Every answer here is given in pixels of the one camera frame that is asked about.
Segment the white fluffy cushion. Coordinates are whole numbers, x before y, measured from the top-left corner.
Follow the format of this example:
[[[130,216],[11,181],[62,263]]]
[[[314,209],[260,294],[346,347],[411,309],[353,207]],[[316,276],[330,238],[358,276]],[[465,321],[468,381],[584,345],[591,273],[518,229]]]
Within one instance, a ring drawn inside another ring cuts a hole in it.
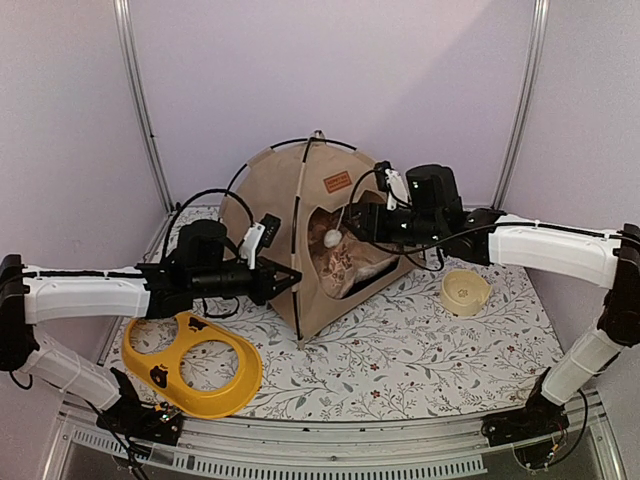
[[[382,252],[372,245],[359,241],[342,220],[340,231],[343,238],[338,246],[327,249],[324,236],[333,228],[340,215],[340,209],[328,212],[318,208],[311,215],[308,224],[308,248],[312,264],[325,293],[334,299],[350,295],[355,287],[364,287],[365,282],[394,265],[397,255]]]

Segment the black tent pole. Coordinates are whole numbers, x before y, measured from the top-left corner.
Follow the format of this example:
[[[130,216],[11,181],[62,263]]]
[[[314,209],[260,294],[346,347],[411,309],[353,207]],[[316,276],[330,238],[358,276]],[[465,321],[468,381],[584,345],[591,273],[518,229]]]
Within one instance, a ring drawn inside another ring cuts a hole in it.
[[[307,139],[306,145],[303,151],[303,155],[301,158],[301,168],[299,171],[298,184],[296,187],[295,197],[294,197],[294,206],[293,206],[293,215],[292,215],[292,223],[291,223],[291,266],[300,271],[301,267],[298,265],[298,254],[301,251],[301,240],[300,234],[302,233],[302,220],[300,219],[300,208],[301,208],[301,196],[302,196],[302,188],[305,183],[305,175],[307,169],[307,161],[309,157],[310,150],[312,145],[317,141],[324,140],[324,133],[321,130],[315,130],[311,136]],[[296,335],[296,342],[299,347],[303,345],[303,334],[300,326],[300,307],[299,307],[299,287],[298,285],[294,285],[291,288],[291,298],[292,298],[292,307],[294,314],[294,330]]]
[[[332,212],[346,205],[356,181],[374,163],[359,150],[327,141],[267,148],[248,161],[236,194],[255,217],[270,213],[290,223],[295,212],[307,219],[318,207]]]

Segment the beige fabric pet tent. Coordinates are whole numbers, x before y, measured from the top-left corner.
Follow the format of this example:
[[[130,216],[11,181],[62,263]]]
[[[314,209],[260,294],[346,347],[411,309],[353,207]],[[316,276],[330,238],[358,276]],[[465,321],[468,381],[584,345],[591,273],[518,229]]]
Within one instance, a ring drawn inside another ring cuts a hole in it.
[[[262,254],[302,279],[269,303],[300,345],[413,268],[390,246],[375,248],[346,228],[357,206],[386,203],[374,164],[356,147],[316,131],[266,148],[231,182],[256,219],[271,214],[281,221]]]

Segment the cream ceramic pet bowl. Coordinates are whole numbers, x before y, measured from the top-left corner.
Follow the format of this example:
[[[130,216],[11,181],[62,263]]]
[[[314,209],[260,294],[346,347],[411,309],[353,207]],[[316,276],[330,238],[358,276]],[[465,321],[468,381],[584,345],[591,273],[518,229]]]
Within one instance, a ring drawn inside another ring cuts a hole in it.
[[[492,293],[491,285],[472,270],[453,270],[441,283],[443,308],[458,317],[473,317],[481,312]]]

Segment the yellow double bowl holder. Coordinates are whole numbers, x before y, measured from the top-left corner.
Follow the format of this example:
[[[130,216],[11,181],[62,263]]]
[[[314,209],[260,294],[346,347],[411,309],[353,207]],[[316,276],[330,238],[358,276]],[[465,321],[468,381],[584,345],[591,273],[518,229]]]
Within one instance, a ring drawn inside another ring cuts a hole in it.
[[[131,321],[121,355],[128,372],[158,397],[200,419],[241,411],[263,378],[254,345],[192,313],[164,321]]]

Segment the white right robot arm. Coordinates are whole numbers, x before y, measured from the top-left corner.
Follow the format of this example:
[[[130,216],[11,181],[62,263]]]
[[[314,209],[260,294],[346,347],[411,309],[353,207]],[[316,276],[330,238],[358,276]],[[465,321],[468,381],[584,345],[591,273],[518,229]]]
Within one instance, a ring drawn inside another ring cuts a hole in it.
[[[573,277],[606,289],[603,311],[569,352],[537,381],[517,427],[537,436],[588,380],[639,342],[639,228],[587,230],[529,220],[502,210],[467,210],[454,172],[438,164],[400,175],[388,162],[370,175],[383,203],[350,199],[347,228],[396,255],[439,248],[476,265],[514,265]]]

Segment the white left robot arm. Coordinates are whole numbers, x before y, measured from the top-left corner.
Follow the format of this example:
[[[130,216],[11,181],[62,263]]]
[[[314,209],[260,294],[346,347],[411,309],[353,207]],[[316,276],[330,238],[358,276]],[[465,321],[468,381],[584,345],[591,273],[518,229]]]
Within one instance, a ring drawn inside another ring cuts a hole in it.
[[[1,262],[1,369],[34,374],[108,411],[128,434],[148,426],[148,412],[128,377],[37,335],[37,324],[74,317],[164,319],[198,299],[246,296],[262,305],[302,279],[300,272],[260,256],[279,226],[250,226],[239,246],[215,220],[180,228],[175,248],[156,263],[113,271],[46,270],[18,254]]]

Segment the white pompom toy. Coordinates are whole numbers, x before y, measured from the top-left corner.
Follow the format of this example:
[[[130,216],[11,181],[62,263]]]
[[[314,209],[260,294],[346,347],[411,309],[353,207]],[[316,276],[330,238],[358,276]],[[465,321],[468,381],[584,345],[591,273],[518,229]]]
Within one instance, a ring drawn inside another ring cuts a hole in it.
[[[323,242],[324,242],[324,246],[327,249],[332,249],[338,246],[343,238],[343,234],[340,231],[340,228],[341,228],[342,220],[344,217],[345,209],[346,209],[345,206],[341,208],[340,215],[338,217],[336,225],[333,228],[329,228],[325,233]]]

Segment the floral patterned table mat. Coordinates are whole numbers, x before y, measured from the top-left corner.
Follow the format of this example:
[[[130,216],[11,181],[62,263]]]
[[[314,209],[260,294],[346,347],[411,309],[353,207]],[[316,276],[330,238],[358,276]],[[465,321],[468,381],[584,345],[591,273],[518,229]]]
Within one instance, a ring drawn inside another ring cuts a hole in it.
[[[394,420],[513,408],[562,348],[523,269],[479,274],[492,291],[474,317],[442,307],[441,274],[412,270],[304,347],[270,307],[214,299],[197,310],[220,315],[261,355],[263,380],[247,417]]]

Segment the aluminium front rail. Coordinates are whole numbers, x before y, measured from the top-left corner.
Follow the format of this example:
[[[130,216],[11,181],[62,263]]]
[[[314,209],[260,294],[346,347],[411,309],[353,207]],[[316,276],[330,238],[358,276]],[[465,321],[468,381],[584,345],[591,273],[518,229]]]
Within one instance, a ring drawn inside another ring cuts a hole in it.
[[[147,443],[150,479],[625,479],[599,395],[567,406],[561,463],[536,471],[557,434],[493,446],[482,415],[398,421],[187,419],[175,446]]]

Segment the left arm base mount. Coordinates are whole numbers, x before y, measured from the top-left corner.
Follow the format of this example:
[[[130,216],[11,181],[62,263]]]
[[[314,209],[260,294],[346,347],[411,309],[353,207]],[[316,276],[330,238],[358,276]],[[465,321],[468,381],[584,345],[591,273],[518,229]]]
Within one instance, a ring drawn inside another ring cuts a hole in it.
[[[144,404],[124,372],[111,368],[110,373],[117,381],[120,397],[113,406],[100,410],[96,425],[126,437],[176,446],[184,423],[182,415],[163,421],[165,411]]]

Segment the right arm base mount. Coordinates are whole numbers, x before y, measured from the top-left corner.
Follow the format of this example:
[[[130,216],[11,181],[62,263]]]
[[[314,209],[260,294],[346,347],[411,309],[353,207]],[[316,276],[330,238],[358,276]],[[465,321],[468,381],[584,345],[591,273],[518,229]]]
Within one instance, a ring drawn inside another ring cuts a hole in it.
[[[564,407],[546,399],[541,385],[536,384],[522,407],[486,415],[480,432],[490,446],[499,446],[561,432],[568,427]]]

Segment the right aluminium frame post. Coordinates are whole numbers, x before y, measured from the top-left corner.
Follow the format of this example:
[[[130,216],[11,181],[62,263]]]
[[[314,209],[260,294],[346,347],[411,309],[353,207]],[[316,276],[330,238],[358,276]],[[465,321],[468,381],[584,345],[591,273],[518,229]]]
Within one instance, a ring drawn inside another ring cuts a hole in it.
[[[543,56],[549,8],[549,0],[536,0],[533,4],[524,74],[502,168],[492,199],[494,209],[501,209],[504,206],[516,170]]]

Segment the aluminium frame post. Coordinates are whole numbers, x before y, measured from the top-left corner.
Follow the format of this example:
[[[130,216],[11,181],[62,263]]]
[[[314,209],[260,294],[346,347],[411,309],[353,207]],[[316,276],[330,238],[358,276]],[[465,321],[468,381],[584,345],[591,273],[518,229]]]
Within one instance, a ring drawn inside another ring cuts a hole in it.
[[[163,209],[170,213],[173,201],[169,184],[162,166],[154,128],[145,97],[143,80],[137,55],[130,2],[113,1],[116,30],[119,37],[127,82],[131,92],[133,108],[140,130],[143,148],[149,164],[152,180],[156,187]]]
[[[549,0],[536,0],[533,4],[524,74],[502,168],[492,199],[494,209],[501,209],[504,206],[516,170],[543,56],[549,8]]]

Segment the left aluminium frame post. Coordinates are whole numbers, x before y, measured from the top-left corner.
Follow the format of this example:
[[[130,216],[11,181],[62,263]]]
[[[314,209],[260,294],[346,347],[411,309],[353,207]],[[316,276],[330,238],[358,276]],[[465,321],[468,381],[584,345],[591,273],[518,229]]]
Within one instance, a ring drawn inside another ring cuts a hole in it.
[[[149,164],[152,180],[156,187],[163,209],[170,213],[173,201],[169,184],[162,166],[154,128],[145,97],[143,80],[137,55],[130,2],[113,1],[116,30],[119,37],[127,82],[131,92],[133,108],[140,130],[143,148]]]

